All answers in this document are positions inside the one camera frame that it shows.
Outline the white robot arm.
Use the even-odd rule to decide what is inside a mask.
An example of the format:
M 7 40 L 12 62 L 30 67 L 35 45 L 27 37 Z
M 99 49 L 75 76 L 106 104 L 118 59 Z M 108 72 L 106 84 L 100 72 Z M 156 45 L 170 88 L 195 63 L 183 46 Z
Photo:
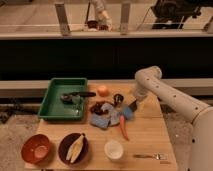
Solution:
M 213 171 L 213 106 L 165 84 L 158 66 L 135 73 L 134 97 L 143 101 L 152 92 L 193 125 L 187 171 Z

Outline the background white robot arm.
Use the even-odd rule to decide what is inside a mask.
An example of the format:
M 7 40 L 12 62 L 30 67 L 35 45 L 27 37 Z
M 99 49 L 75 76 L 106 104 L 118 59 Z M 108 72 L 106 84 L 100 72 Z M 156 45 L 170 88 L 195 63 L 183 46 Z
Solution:
M 112 18 L 108 14 L 105 0 L 88 0 L 89 4 L 94 7 L 95 19 L 87 20 L 89 28 L 112 30 Z

